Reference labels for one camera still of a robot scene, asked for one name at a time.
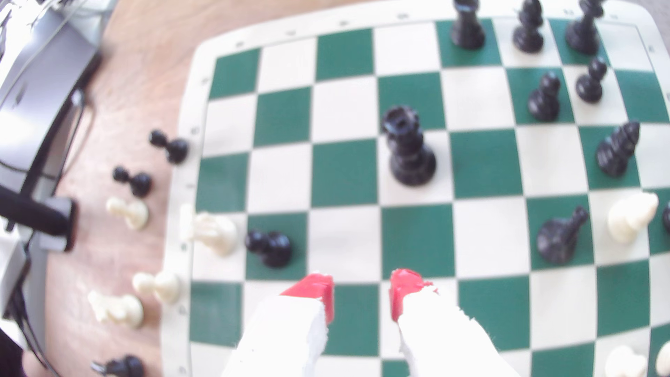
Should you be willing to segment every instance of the table surface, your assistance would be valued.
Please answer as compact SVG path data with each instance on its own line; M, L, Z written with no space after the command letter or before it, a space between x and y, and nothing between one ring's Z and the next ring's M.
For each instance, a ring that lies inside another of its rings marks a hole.
M632 0L650 9L670 46L667 0ZM180 101L196 47L212 36L246 25L362 0L120 0L103 37L103 63L88 86L95 116L87 111L75 148L86 140L58 188L80 207L76 244L49 257L46 282L46 345L63 376L90 374L91 361L135 354L148 376L161 376L160 305L141 297L142 328L97 323L86 300L91 290L132 293L138 271L163 264L165 211L172 167L151 147L152 129L174 136ZM129 188L111 179L114 166L145 171L153 189L145 202L151 219L140 232L105 211L109 196L130 199Z

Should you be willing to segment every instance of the black pawn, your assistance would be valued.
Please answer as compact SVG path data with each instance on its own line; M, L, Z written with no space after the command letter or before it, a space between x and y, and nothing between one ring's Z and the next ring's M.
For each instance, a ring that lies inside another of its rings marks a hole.
M165 148L165 155L170 164L181 164L188 154L188 142L178 138L168 142L165 134L157 129L149 134L149 143L158 148Z
M103 376L144 377L142 361L132 355L125 356L122 360L111 360L105 365L94 362L90 368Z
M542 225L537 234L537 250L550 263L565 264L575 255L580 228L588 220L588 212L577 206L572 217L556 217Z
M514 30L514 45L521 51L534 53L542 50L544 37L537 29L542 26L542 4L539 0L525 0L519 13L521 26Z
M601 57L591 60L588 66L588 74L583 74L577 80L577 94L581 99L589 103L596 103L602 98L602 85L600 81L607 73L607 64Z
M561 81L554 72L547 72L540 80L540 86L528 98L528 111L539 121L554 121L558 118L561 104L558 91Z
M384 131L391 149L391 172L400 183L419 186L435 174L435 154L423 142L419 116L407 106L392 107L384 114Z
M601 141L596 150L598 166L605 174L622 176L628 168L628 159L635 153L640 140L640 123L629 121Z
M245 246L250 252L259 254L264 265L272 268L286 266L293 255L291 241L277 231L266 234L252 229L245 237Z
M581 19L571 22L565 31L565 40L573 50L586 55L595 55L600 48L600 37L594 20L604 15L604 0L580 0L584 11Z
M112 178L117 182L130 184L130 191L138 198L146 197L151 190L151 177L147 173L139 173L130 177L128 170L117 166L112 172Z
M483 47L486 34L477 19L479 0L454 0L454 7L458 12L458 19L452 26L452 42L467 50Z

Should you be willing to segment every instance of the green square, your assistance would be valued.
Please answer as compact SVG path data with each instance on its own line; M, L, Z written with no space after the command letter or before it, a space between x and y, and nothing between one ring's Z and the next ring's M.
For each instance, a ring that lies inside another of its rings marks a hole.
M459 306L481 324L500 351L530 347L529 292L528 276L458 282Z
M587 212L590 212L587 195L528 198L526 199L526 205L528 208L528 230L531 243L531 268L533 270L593 264L593 236L589 222L584 224L580 229L577 246L575 247L575 255L568 263L561 266L549 263L542 258L537 250L537 234L545 222L554 217L571 217L578 205L581 205Z
M598 267L598 336L649 326L649 261Z
M454 275L451 205L384 208L381 219L382 278L396 268L409 268L427 278Z
M554 39L556 40L556 46L558 47L558 53L561 55L561 61L564 66L567 65L588 65L593 56L585 55L581 52L577 52L567 44L565 40L565 31L568 24L573 20L567 19L552 19L549 20L551 25L551 30L553 31ZM602 45L602 40L600 41L600 48L598 49L597 56L601 56L607 62L607 65L610 65L609 60L607 59L607 53L605 53L605 47Z
M259 52L256 49L217 59L210 99L253 92L256 89Z
M479 50L466 50L458 47L452 42L453 21L440 21L435 23L438 29L438 40L440 42L440 58L443 67L455 66L499 66L500 52L498 41L493 31L493 23L490 19L480 19L486 41L484 47Z
M621 96L629 119L647 123L667 123L668 109L654 72L617 70Z
M541 377L591 376L594 344L533 352L532 373Z
M312 206L377 202L377 143L359 140L314 145Z
M241 212L247 202L249 154L203 158L200 161L196 210Z
M307 214L250 215L249 230L278 231L291 241L293 255L286 267L270 268L247 252L247 280L300 280L307 274Z
M528 97L540 85L542 76L547 72L554 72L561 81L561 90L558 92L558 101L561 104L558 118L552 123L574 123L575 117L572 113L570 96L567 93L565 77L560 68L508 68L507 80L512 93L514 114L517 116L517 124L544 123L535 119L528 110Z
M598 145L600 145L601 141L612 135L615 129L616 127L580 127L586 176L588 178L589 189L591 190L640 186L635 156L628 160L628 168L620 177L609 176L598 166L598 161L596 160Z
M311 88L258 96L254 146L310 139Z
M444 129L439 73L379 78L379 119L393 106L407 105L419 114L421 128Z
M190 320L191 341L235 347L242 336L241 284L193 282Z
M457 199L521 195L521 168L513 129L451 134Z
M379 354L379 286L335 286L335 320L324 355Z
M373 31L354 30L320 36L316 80L373 73Z

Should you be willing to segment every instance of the chessboard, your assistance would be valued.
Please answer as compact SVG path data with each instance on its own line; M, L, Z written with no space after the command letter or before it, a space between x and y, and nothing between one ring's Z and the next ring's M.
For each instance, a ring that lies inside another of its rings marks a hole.
M565 31L576 0L544 1L544 47L513 44L521 0L482 0L479 50L450 39L446 0L392 0L235 30L197 49L179 118L190 153L170 191L165 270L183 284L164 305L165 376L219 376L257 304L309 272L336 282L335 320L319 377L406 377L391 320L389 276L410 268L475 317L521 376L603 376L608 353L649 358L670 340L670 58L641 7L606 1L596 21L608 72L602 100L576 93L593 56ZM546 72L561 83L557 120L529 113ZM381 117L417 111L437 160L427 184L394 179ZM596 163L618 126L641 123L623 176ZM607 230L609 208L641 191L659 211L631 244ZM225 258L181 242L180 208L232 219ZM546 262L535 238L553 217L589 214L576 253ZM248 229L280 231L279 269L248 253Z

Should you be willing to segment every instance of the white square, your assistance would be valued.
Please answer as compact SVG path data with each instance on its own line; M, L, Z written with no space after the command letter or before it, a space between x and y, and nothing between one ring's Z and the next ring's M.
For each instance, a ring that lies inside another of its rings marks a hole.
M494 18L493 28L498 47L500 49L500 59L502 65L509 68L533 68L533 67L560 67L561 56L558 54L556 41L553 39L553 32L549 22L538 29L544 37L544 46L542 50L529 54L518 49L513 42L514 30L521 26L517 18Z
M531 348L594 341L598 330L596 267L531 273Z
M312 85L316 77L316 38L264 47L260 64L260 93Z
M458 278L527 274L531 269L528 215L523 197L454 202Z
M445 69L442 94L450 131L514 127L512 97L503 67Z
M247 152L253 147L257 96L215 99L207 104L202 157Z
M312 94L312 141L339 142L379 134L375 77L318 83Z
M379 76L440 70L435 23L415 23L374 30L375 72Z
M639 192L641 192L639 188L620 188L592 191L588 194L593 253L597 266L632 262L649 257L649 235L646 229L638 233L632 243L620 244L614 241L607 226L607 217L612 206L617 201Z
M517 127L523 194L586 193L588 179L580 133L574 125Z
M213 282L242 282L247 270L247 249L244 236L247 232L247 216L235 213L217 215L228 217L237 226L237 244L235 249L225 257L216 255L202 243L195 241L193 245L192 280Z
M377 176L381 205L449 203L454 200L454 173L447 131L425 131L423 139L435 153L437 167L433 178L421 186L405 186L391 172L391 151L385 136L377 139Z
M577 94L577 80L586 73L586 66L563 67L575 122L578 125L618 125L627 121L628 113L614 70L610 69L600 82L602 98L597 103L588 103Z
M634 25L598 22L598 32L615 69L652 71L647 48Z
M249 166L249 213L310 208L312 146L309 143L254 149Z
M378 206L310 211L308 271L335 283L381 280L381 211Z

